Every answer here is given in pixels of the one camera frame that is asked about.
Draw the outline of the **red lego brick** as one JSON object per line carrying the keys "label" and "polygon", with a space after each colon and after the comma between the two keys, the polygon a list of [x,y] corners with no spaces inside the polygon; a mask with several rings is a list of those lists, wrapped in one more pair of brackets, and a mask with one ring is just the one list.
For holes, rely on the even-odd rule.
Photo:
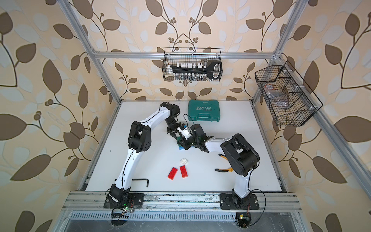
{"label": "red lego brick", "polygon": [[175,168],[175,167],[173,167],[173,168],[171,169],[171,171],[169,172],[169,174],[168,174],[168,179],[170,179],[170,180],[174,180],[174,178],[175,178],[177,172],[178,172],[178,169]]}
{"label": "red lego brick", "polygon": [[188,173],[187,173],[186,167],[184,165],[180,167],[180,171],[181,171],[182,178],[187,178],[188,177]]}

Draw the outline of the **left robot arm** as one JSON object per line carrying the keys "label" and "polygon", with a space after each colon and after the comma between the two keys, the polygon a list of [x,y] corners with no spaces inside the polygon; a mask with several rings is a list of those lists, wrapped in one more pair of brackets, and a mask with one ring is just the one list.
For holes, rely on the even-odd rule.
{"label": "left robot arm", "polygon": [[129,192],[133,176],[142,154],[148,151],[152,144],[151,130],[163,121],[167,123],[167,129],[171,134],[178,132],[179,129],[184,129],[184,125],[176,119],[180,113],[178,105],[163,102],[159,105],[158,110],[149,117],[132,123],[128,136],[128,155],[118,178],[106,195],[105,208],[121,209],[132,204]]}

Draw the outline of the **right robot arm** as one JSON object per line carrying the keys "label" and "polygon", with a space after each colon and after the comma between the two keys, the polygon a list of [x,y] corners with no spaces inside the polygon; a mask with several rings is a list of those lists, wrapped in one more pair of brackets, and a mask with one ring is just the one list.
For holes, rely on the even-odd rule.
{"label": "right robot arm", "polygon": [[177,144],[185,150],[195,147],[206,153],[217,152],[227,159],[236,173],[232,189],[233,204],[238,208],[246,207],[251,197],[250,177],[260,164],[259,154],[246,139],[239,133],[223,139],[207,136],[200,124],[179,127],[175,132],[179,134],[179,136],[174,135]]}

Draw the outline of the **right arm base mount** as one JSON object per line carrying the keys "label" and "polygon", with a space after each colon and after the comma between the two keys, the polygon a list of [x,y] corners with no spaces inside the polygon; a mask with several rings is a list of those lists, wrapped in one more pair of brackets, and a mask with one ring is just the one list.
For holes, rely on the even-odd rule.
{"label": "right arm base mount", "polygon": [[252,193],[244,198],[240,198],[234,192],[221,193],[219,199],[222,210],[258,210],[260,208],[257,196]]}

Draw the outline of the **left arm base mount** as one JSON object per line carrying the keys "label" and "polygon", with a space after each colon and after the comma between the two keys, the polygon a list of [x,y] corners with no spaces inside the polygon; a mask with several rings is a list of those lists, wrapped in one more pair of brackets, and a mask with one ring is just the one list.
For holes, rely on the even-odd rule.
{"label": "left arm base mount", "polygon": [[144,203],[144,196],[145,195],[143,193],[129,193],[124,194],[121,200],[117,200],[110,195],[107,195],[106,200],[104,201],[103,208],[142,208],[142,205]]}

